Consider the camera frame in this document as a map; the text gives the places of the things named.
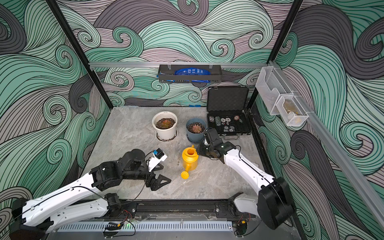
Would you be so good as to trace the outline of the yellow watering can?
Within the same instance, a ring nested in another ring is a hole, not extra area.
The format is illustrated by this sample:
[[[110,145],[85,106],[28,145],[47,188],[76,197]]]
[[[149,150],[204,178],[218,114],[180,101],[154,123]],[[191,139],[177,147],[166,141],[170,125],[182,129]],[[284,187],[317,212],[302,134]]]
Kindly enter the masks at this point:
[[[194,145],[183,150],[182,159],[184,171],[181,173],[181,177],[186,180],[190,176],[190,171],[196,169],[199,161],[199,155]]]

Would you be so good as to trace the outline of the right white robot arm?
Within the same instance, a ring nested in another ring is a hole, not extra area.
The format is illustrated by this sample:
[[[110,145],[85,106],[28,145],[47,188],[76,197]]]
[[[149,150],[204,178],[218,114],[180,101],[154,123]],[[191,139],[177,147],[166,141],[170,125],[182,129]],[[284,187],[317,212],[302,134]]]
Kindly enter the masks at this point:
[[[239,212],[260,217],[272,230],[295,213],[296,206],[287,181],[261,170],[241,153],[240,147],[224,142],[216,129],[208,128],[204,131],[198,155],[220,160],[235,170],[255,191],[255,197],[240,194],[234,198],[233,202]]]

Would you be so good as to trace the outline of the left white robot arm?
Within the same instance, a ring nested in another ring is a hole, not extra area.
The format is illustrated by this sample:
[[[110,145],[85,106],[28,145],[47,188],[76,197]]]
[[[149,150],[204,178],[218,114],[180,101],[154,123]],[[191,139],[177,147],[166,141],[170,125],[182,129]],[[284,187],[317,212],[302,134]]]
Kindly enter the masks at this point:
[[[149,154],[134,149],[118,160],[101,163],[81,178],[45,196],[15,200],[10,239],[40,240],[51,231],[74,222],[118,217],[129,202],[121,202],[117,194],[101,196],[100,193],[119,186],[124,180],[143,180],[145,187],[157,191],[171,182],[155,174],[164,168],[161,163],[167,157],[161,149]]]

